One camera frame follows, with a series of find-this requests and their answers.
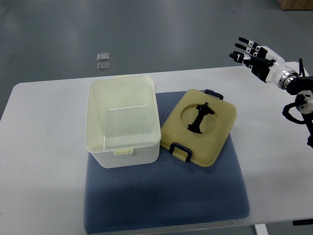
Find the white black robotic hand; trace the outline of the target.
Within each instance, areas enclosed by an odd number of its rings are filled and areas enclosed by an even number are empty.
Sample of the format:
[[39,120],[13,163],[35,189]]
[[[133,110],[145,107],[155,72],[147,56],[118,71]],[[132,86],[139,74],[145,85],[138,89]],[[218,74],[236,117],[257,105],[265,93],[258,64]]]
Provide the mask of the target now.
[[298,73],[286,65],[285,60],[267,46],[246,38],[239,38],[240,43],[235,47],[241,51],[233,51],[229,57],[235,62],[246,66],[251,72],[265,83],[273,83],[285,90]]

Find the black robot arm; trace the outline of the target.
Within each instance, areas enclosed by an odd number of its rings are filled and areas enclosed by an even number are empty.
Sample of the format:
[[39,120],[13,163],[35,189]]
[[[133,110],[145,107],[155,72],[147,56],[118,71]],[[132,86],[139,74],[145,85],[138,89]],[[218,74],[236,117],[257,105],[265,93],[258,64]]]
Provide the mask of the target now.
[[[286,105],[282,114],[291,122],[306,125],[310,134],[307,145],[313,147],[313,77],[305,75],[302,58],[299,59],[299,72],[300,74],[289,75],[282,83],[289,94],[296,95],[294,102]],[[302,120],[290,114],[293,107],[301,114]]]

